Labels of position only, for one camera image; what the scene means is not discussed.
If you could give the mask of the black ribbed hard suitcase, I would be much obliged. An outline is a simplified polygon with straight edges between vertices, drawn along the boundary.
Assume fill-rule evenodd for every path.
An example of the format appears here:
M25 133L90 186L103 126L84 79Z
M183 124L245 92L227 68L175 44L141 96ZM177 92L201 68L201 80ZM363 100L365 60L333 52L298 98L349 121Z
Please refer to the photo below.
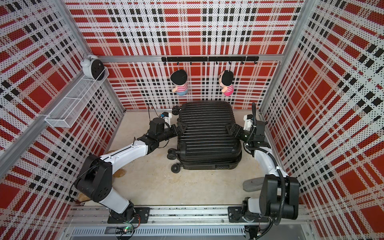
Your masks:
M178 137L176 149L167 157L178 160L171 167L175 174L185 170L232 170L242 159L240 140L229 135L227 125L235 124L232 106L224 101L203 101L174 106L178 123L187 125Z

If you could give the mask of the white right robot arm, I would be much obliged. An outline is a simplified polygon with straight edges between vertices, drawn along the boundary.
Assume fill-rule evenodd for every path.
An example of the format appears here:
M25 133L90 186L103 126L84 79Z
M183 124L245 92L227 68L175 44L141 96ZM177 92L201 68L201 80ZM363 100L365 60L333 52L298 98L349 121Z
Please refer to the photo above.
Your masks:
M244 127L227 124L226 129L231 137L243 141L244 150L265 173L264 177L244 181L244 191L261 192L257 199L243 200L241 218L246 222L269 218L273 224L279 225L282 219L298 218L300 183L297 178L290 177L274 157L265 135L265 126L265 122L246 119Z

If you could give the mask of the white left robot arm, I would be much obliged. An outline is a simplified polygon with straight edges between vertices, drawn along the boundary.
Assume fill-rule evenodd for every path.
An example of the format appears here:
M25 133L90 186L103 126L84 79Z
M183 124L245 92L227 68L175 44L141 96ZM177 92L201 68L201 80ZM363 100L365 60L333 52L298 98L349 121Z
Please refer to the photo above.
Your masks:
M113 175L125 165L156 150L160 142L180 137L188 125L178 122L168 125L164 118L150 121L149 130L133 143L111 154L86 158L73 186L93 202L110 210L110 216L118 223L131 222L137 215L134 204L113 188Z

